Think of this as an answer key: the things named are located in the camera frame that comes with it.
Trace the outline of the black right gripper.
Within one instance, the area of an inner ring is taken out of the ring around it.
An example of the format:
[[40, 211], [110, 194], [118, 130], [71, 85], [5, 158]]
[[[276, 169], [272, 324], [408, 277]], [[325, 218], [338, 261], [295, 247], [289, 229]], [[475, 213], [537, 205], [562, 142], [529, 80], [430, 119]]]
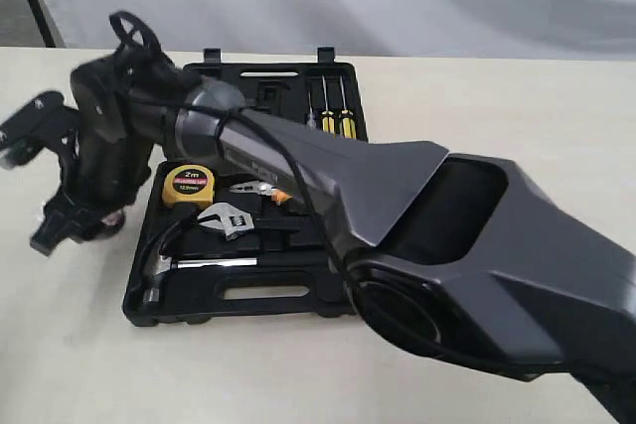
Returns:
[[123, 208], [134, 204], [150, 176], [150, 140], [131, 133], [109, 142], [79, 118], [59, 120], [57, 127], [60, 185], [30, 238], [30, 246], [45, 256], [68, 238], [89, 242], [118, 234]]

